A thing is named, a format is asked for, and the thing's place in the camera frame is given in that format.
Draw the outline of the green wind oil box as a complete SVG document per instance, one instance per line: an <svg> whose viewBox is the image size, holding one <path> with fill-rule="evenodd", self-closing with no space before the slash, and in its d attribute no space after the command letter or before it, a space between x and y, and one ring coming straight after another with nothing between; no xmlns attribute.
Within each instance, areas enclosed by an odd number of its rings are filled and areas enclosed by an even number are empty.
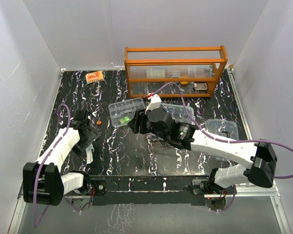
<svg viewBox="0 0 293 234"><path fill-rule="evenodd" d="M119 122L120 122L121 124L123 124L123 123L127 123L127 122L129 122L129 121L130 121L130 117L128 117L128 116L119 119Z"/></svg>

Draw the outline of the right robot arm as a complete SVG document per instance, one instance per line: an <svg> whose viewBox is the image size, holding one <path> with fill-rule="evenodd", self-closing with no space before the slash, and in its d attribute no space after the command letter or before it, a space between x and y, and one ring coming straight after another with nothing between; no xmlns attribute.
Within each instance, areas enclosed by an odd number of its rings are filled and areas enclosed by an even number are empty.
<svg viewBox="0 0 293 234"><path fill-rule="evenodd" d="M227 168L214 168L202 189L215 194L232 185L250 182L262 188L273 186L277 156L270 143L239 143L213 135L197 126L176 122L163 108L138 110L128 123L134 134L152 133L169 145L190 151L205 152L236 163Z"/></svg>

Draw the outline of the white paper sachet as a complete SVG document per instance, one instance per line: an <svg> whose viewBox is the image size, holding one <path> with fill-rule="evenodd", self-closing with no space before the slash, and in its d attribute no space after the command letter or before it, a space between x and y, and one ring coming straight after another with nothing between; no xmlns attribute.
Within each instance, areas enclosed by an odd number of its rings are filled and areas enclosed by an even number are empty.
<svg viewBox="0 0 293 234"><path fill-rule="evenodd" d="M86 148L86 164L91 164L93 162L93 152L94 152L93 144L90 144Z"/></svg>

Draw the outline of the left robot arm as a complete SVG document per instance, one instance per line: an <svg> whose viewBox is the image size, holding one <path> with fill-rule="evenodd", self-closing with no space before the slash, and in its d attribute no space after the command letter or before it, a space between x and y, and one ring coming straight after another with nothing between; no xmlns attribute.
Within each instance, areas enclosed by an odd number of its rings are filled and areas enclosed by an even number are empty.
<svg viewBox="0 0 293 234"><path fill-rule="evenodd" d="M89 176L83 171L61 175L67 156L75 153L92 163L93 143L100 133L91 126L91 114L78 110L70 124L61 128L46 152L23 167L23 199L27 203L57 206L64 195L78 191L85 195L91 190Z"/></svg>

